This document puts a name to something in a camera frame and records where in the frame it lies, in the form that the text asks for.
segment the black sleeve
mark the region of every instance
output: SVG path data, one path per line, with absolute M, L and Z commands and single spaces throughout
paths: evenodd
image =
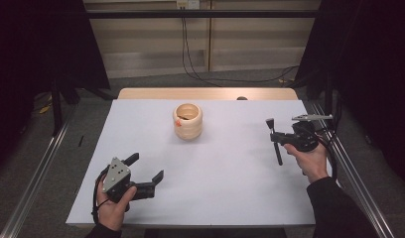
M 378 237 L 373 226 L 332 178 L 321 178 L 307 188 L 314 208 L 319 238 Z
M 85 238 L 120 238 L 122 231 L 114 231 L 98 223 Z

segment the hand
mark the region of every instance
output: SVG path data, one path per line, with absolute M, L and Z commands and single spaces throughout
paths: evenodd
M 296 157 L 299 167 L 308 177 L 310 183 L 329 176 L 327 173 L 327 150 L 322 144 L 307 153 L 296 150 L 291 144 L 284 145 L 284 148 L 290 155 Z
M 98 184 L 97 204 L 101 204 L 102 202 L 104 202 L 98 209 L 98 221 L 100 224 L 106 226 L 111 230 L 119 231 L 123 223 L 126 206 L 137 192 L 137 187 L 130 187 L 123 194 L 119 202 L 115 203 L 113 201 L 107 200 L 107 194 L 102 192 L 103 180 L 104 178 L 102 178 L 100 183 Z

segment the wire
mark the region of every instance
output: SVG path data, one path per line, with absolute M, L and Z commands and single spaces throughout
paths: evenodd
M 106 203 L 109 200 L 109 198 L 107 198 L 106 200 L 104 200 L 103 202 L 101 202 L 98 206 L 97 209 L 100 208 L 100 206 L 102 206 L 104 203 Z
M 309 135 L 311 135 L 311 136 L 313 136 L 314 138 L 316 138 L 316 140 L 317 140 L 321 145 L 323 145 L 323 146 L 326 148 L 326 150 L 327 150 L 327 152 L 328 152 L 328 154 L 329 154 L 330 164 L 331 164 L 331 166 L 332 166 L 332 178 L 333 178 L 333 180 L 337 180 L 337 177 L 338 177 L 337 160 L 336 160 L 335 154 L 333 153 L 333 151 L 332 151 L 331 148 L 330 148 L 331 140 L 329 140 L 328 142 L 325 142 L 325 141 L 324 141 L 324 138 L 319 137 L 319 136 L 318 136 L 317 134 L 315 134 L 315 133 L 312 133 L 310 130 L 306 129 L 305 127 L 298 126 L 298 125 L 295 125 L 295 124 L 293 124 L 292 127 L 298 128 L 298 129 L 300 129 L 300 130 L 305 131 L 305 132 L 308 133 Z
M 341 97 L 338 94 L 337 95 L 336 111 L 335 111 L 335 114 L 334 114 L 334 117 L 333 117 L 333 129 L 330 131 L 329 128 L 322 128 L 322 129 L 320 129 L 318 131 L 318 132 L 323 132 L 323 133 L 329 131 L 331 133 L 330 139 L 327 142 L 327 148 L 329 148 L 332 145 L 334 139 L 337 136 L 338 124 L 339 124 L 339 121 L 341 119 L 341 115 L 342 115 L 342 103 L 341 103 Z
M 290 88 L 298 88 L 307 85 L 307 83 L 310 80 L 313 80 L 313 78 L 317 77 L 317 74 L 320 73 L 319 68 L 314 68 L 311 71 L 307 72 L 304 76 L 300 77 L 298 80 L 293 81 L 287 87 Z
M 184 70 L 186 72 L 186 74 L 194 79 L 203 81 L 205 83 L 217 86 L 217 87 L 221 87 L 221 85 L 218 85 L 216 83 L 213 83 L 211 81 L 232 81 L 232 82 L 253 82 L 253 83 L 260 83 L 260 82 L 268 82 L 268 81 L 274 81 L 274 80 L 278 80 L 280 78 L 284 78 L 284 76 L 288 73 L 290 73 L 293 69 L 298 68 L 298 65 L 293 65 L 293 66 L 288 66 L 286 68 L 283 68 L 282 73 L 276 77 L 272 77 L 272 78 L 267 78 L 267 79 L 261 79 L 261 80 L 247 80 L 247 79 L 231 79 L 231 78 L 216 78 L 216 77 L 210 77 L 210 78 L 202 78 L 200 77 L 200 75 L 195 71 L 194 66 L 193 66 L 193 62 L 191 60 L 191 56 L 190 56 L 190 46 L 188 43 L 188 29 L 187 29 L 187 21 L 185 18 L 182 18 L 182 33 L 183 33 L 183 47 L 182 47 L 182 64 L 184 67 Z M 194 75 L 192 75 L 191 73 L 188 72 L 187 67 L 185 66 L 185 50 L 187 50 L 187 55 L 188 55 L 188 61 L 190 62 L 190 66 L 192 69 L 192 73 Z
M 109 171 L 109 166 L 107 166 L 102 172 L 100 172 L 100 175 L 97 177 L 95 184 L 94 184 L 94 190 L 93 190 L 93 207 L 91 210 L 91 215 L 93 216 L 93 221 L 95 224 L 98 223 L 98 208 L 100 207 L 100 205 L 102 205 L 104 202 L 102 202 L 101 204 L 97 205 L 97 188 L 98 188 L 98 184 L 100 183 L 100 181 L 102 180 L 102 178 L 104 178 L 107 175 L 107 172 Z
M 186 72 L 187 75 L 188 75 L 189 77 L 191 77 L 191 78 L 194 78 L 194 79 L 203 81 L 203 82 L 205 82 L 205 83 L 208 83 L 208 84 L 211 84 L 211 85 L 220 87 L 220 85 L 218 85 L 218 84 L 215 84 L 215 83 L 213 83 L 213 82 L 209 82 L 209 81 L 206 81 L 206 80 L 200 78 L 200 76 L 199 76 L 199 75 L 197 74 L 197 72 L 194 70 L 193 62 L 191 61 L 191 56 L 190 56 L 190 46 L 189 46 L 189 44 L 188 44 L 188 34 L 187 34 L 187 31 L 188 31 L 188 30 L 187 30 L 187 21 L 185 20 L 185 18 L 182 18 L 182 38 L 183 38 L 183 40 L 182 40 L 182 65 L 183 65 L 183 67 L 184 67 L 185 72 Z M 191 69 L 193 70 L 193 73 L 194 73 L 196 76 L 191 75 L 191 74 L 187 71 L 187 67 L 185 66 L 185 47 L 187 47 L 188 61 L 190 62 Z

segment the white table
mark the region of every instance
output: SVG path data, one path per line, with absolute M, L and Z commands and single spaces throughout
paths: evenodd
M 241 93 L 238 95 L 250 98 Z M 185 102 L 197 104 L 203 112 L 202 134 L 191 142 L 179 139 L 173 127 L 172 112 Z M 293 133 L 291 117 L 304 113 L 302 101 L 295 99 L 115 100 L 67 224 L 93 224 L 90 208 L 94 180 L 111 158 L 123 160 L 136 152 L 140 160 L 130 167 L 132 180 L 150 181 L 160 170 L 165 171 L 165 178 L 157 185 L 154 198 L 131 203 L 125 214 L 126 226 L 314 224 L 307 178 L 281 147 L 284 165 L 278 165 L 265 123 L 274 117 L 276 131 Z

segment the power outlet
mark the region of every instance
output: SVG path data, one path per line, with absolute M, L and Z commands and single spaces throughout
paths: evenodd
M 177 0 L 177 9 L 188 9 L 188 0 Z
M 189 0 L 188 9 L 190 10 L 199 10 L 200 9 L 200 0 Z

